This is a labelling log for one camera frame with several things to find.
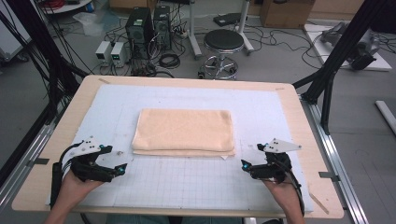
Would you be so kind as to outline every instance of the gray floor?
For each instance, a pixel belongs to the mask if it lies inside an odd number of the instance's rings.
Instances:
[[[113,27],[113,17],[106,18],[106,28]],[[62,17],[62,22],[72,21],[70,15]],[[248,24],[260,25],[258,18],[249,18]],[[217,29],[212,16],[196,20],[196,33],[205,33],[206,29]],[[66,25],[73,34],[67,34],[66,39],[81,57],[85,64],[93,69],[99,62],[94,52],[103,40],[102,36],[92,37],[82,34],[81,25],[73,23]],[[268,36],[271,29],[263,29]],[[285,30],[295,35],[305,36],[301,30]],[[252,33],[247,37],[258,39]],[[294,49],[307,46],[301,38],[276,33],[277,42],[287,42]],[[197,35],[204,55],[210,52],[203,47],[203,35]],[[259,44],[251,42],[255,49]],[[181,65],[172,70],[175,77],[197,78],[197,71],[205,57],[195,61],[188,41],[183,42],[186,52],[180,57]],[[247,56],[245,52],[233,55],[239,64],[238,81],[285,82],[293,83],[315,71],[302,60],[304,49],[291,51],[286,45],[262,46],[259,51]],[[395,54],[379,51],[380,55],[392,66],[396,67]],[[304,58],[314,66],[320,66],[316,58]],[[75,57],[77,65],[85,66]],[[95,74],[105,70],[95,68]],[[396,138],[388,124],[375,106],[376,100],[383,100],[390,110],[396,114],[396,72],[375,72],[340,69],[334,81],[332,109],[330,114],[330,131],[338,149],[354,190],[361,202],[365,215],[370,223],[390,224],[396,220]],[[297,92],[302,93],[307,87]],[[31,63],[13,61],[0,68],[0,165],[3,165],[9,155],[27,133],[38,117],[48,98],[43,82]],[[41,223],[45,213],[23,213],[13,211],[10,204],[0,214],[0,223]],[[105,215],[88,214],[92,223],[104,223]],[[82,223],[77,214],[69,216],[67,223]],[[317,220],[309,219],[307,223],[351,223],[348,212],[342,219]]]

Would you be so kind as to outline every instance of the stool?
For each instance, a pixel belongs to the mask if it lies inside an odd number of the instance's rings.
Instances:
[[[244,47],[244,38],[237,32],[230,30],[214,30],[205,35],[205,47],[216,52],[217,56],[212,56],[206,60],[198,78],[204,78],[206,74],[214,79],[236,79],[238,64],[226,57],[240,51]]]

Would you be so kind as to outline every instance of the white board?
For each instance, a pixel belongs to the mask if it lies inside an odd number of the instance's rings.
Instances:
[[[306,24],[304,28],[311,42],[315,42],[314,49],[319,56],[320,61],[322,63],[326,62],[326,60],[329,58],[330,53],[332,52],[333,47],[330,43],[322,43],[319,40],[319,36],[321,35],[322,31],[329,30],[332,28],[332,26]],[[392,67],[378,53],[375,53],[373,57],[376,58],[376,61],[370,63],[363,70],[390,71],[392,69]],[[344,62],[341,68],[352,69],[348,62]]]
[[[142,108],[229,110],[236,155],[226,160],[134,155],[131,144]],[[99,144],[113,146],[110,154],[98,158],[99,165],[113,168],[128,162],[128,166],[125,175],[94,190],[82,205],[282,211],[264,184],[241,169],[241,159],[266,163],[258,143],[274,137],[291,142],[275,91],[103,85],[74,142],[90,135]],[[305,211],[310,212],[313,205],[297,154],[288,154],[303,186]]]

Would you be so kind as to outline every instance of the human arm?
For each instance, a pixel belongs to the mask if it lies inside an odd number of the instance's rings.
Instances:
[[[297,192],[288,177],[282,183],[273,182],[268,179],[264,179],[262,182],[283,209],[289,224],[305,224]]]
[[[67,214],[79,204],[93,189],[96,189],[103,182],[100,181],[81,181],[72,171],[69,171],[62,182],[61,190],[55,205],[47,216],[44,224],[64,223]]]

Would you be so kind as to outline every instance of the wooden table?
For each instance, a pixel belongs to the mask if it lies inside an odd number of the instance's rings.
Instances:
[[[304,146],[299,150],[298,157],[307,182],[309,195],[314,204],[314,211],[305,217],[340,218],[344,211],[329,178],[321,178],[318,172],[327,172],[321,157],[318,144],[311,131],[308,120],[295,89],[285,83],[241,82],[221,80],[197,80],[154,77],[106,77],[88,76],[81,83],[75,97],[65,111],[52,137],[45,146],[40,158],[49,159],[47,165],[35,165],[23,183],[12,208],[19,211],[49,211],[45,201],[50,192],[51,165],[59,160],[65,148],[72,144],[80,123],[83,121],[96,92],[102,85],[122,84],[136,86],[191,87],[206,89],[237,89],[252,91],[276,91],[279,95],[293,142]],[[126,207],[83,207],[75,208],[76,212],[94,213],[125,213],[147,215],[178,215],[178,216],[230,216],[230,217],[278,217],[277,214],[262,214],[253,211],[211,211],[211,210],[180,210],[157,208],[126,208]]]

